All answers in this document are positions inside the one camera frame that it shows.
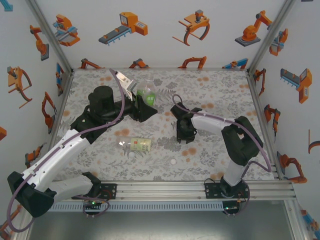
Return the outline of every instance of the black mounting plate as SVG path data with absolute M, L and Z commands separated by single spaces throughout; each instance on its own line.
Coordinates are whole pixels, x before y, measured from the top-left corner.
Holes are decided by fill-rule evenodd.
M 221 189 L 220 189 L 220 182 L 207 182 L 204 184 L 204 189 L 205 189 L 205 197 L 207 199 L 247 199 L 248 198 L 248 189 L 245 184 L 241 184 L 238 188 L 238 193 L 242 193 L 240 196 L 239 195 L 234 195 L 233 197 L 225 197 L 222 195 Z
M 101 183 L 101 192 L 99 199 L 111 200 L 116 199 L 117 184 L 115 183 Z

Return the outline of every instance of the floral tablecloth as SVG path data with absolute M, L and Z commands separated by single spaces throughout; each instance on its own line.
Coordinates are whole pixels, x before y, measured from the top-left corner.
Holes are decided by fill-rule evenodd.
M 119 71 L 138 83 L 146 79 L 153 81 L 157 93 L 154 108 L 158 114 L 143 123 L 126 116 L 73 159 L 56 180 L 73 178 L 87 171 L 104 181 L 220 179 L 230 161 L 223 139 L 199 130 L 193 142 L 179 144 L 176 141 L 176 119 L 170 112 L 174 105 L 173 94 L 179 94 L 183 104 L 190 109 L 199 107 L 225 118 L 246 116 L 263 139 L 244 71 L 151 68 Z M 75 72 L 56 142 L 82 114 L 89 104 L 88 95 L 100 85 L 112 87 L 115 102 L 121 99 L 117 84 L 107 69 Z M 131 159 L 128 156 L 130 149 L 116 147 L 119 136 L 150 138 L 155 145 L 150 152 L 136 151 L 135 158 Z M 264 163 L 260 153 L 255 160 Z M 253 164 L 244 179 L 273 180 L 274 177 Z

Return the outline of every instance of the orange dot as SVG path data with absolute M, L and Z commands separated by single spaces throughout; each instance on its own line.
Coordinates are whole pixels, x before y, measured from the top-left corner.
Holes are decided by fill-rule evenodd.
M 208 109 L 213 109 L 215 107 L 213 103 L 208 103 L 206 106 L 208 107 Z
M 211 174 L 210 178 L 213 179 L 213 180 L 217 180 L 218 179 L 216 174 Z
M 96 171 L 91 172 L 93 176 L 98 177 L 98 173 Z
M 128 128 L 125 128 L 125 129 L 121 130 L 121 133 L 122 133 L 123 136 L 128 136 L 129 133 L 130 133 L 130 130 Z
M 195 147 L 190 147 L 188 151 L 191 155 L 195 155 L 197 152 L 197 149 Z
M 223 171 L 220 171 L 217 173 L 216 176 L 218 177 L 218 179 L 221 179 L 223 177 L 223 175 L 225 175 L 225 173 Z
M 184 151 L 182 151 L 182 156 L 187 156 L 188 155 L 188 151 L 187 150 L 184 150 Z
M 63 112 L 63 116 L 64 116 L 64 117 L 67 117 L 67 116 L 69 116 L 69 115 L 70 115 L 70 111 L 65 110 L 65 111 Z

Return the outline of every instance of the plastic bottle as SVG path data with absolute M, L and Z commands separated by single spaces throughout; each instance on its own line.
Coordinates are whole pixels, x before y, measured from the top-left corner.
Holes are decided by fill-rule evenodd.
M 141 95 L 143 101 L 153 106 L 156 100 L 156 88 L 151 80 L 144 80 L 136 86 L 136 94 Z
M 150 152 L 157 148 L 157 143 L 150 138 L 141 138 L 135 136 L 119 136 L 115 140 L 117 148 L 129 148 L 132 151 Z

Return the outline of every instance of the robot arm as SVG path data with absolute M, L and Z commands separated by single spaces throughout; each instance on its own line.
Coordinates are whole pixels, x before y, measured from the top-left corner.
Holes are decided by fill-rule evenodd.
M 178 105 L 188 110 L 181 102 Z M 201 108 L 194 108 L 192 112 L 200 114 L 207 114 Z M 205 130 L 221 136 L 224 140 L 228 155 L 231 158 L 226 173 L 221 179 L 221 192 L 225 197 L 232 197 L 236 192 L 242 181 L 242 175 L 246 169 L 249 160 L 258 155 L 259 149 L 250 136 L 241 128 L 224 121 L 210 118 L 205 115 L 194 115 L 187 113 L 177 106 L 171 108 L 172 114 L 176 117 L 177 141 L 181 143 L 182 140 L 190 143 L 195 139 L 197 130 Z M 257 132 L 249 122 L 249 120 L 240 116 L 232 120 L 244 126 L 258 141 L 261 147 L 263 143 L 259 138 Z
M 121 122 L 127 115 L 135 121 L 144 122 L 158 112 L 146 105 L 140 95 L 135 96 L 132 92 L 130 95 L 132 100 L 128 97 L 124 99 L 124 112 L 115 124 Z M 66 140 L 84 130 L 113 121 L 121 112 L 122 101 L 114 102 L 113 90 L 109 86 L 97 87 L 93 93 L 89 94 L 88 99 L 89 105 L 71 124 L 70 130 L 65 136 L 46 155 L 22 174 L 14 171 L 7 178 L 10 189 L 14 193 L 21 183 L 32 174 L 15 199 L 34 218 L 46 213 L 56 202 L 77 195 L 96 197 L 101 191 L 101 181 L 89 172 L 65 181 L 52 182 L 74 157 L 77 157 L 83 149 L 94 143 L 107 128 L 88 131 L 69 141 Z

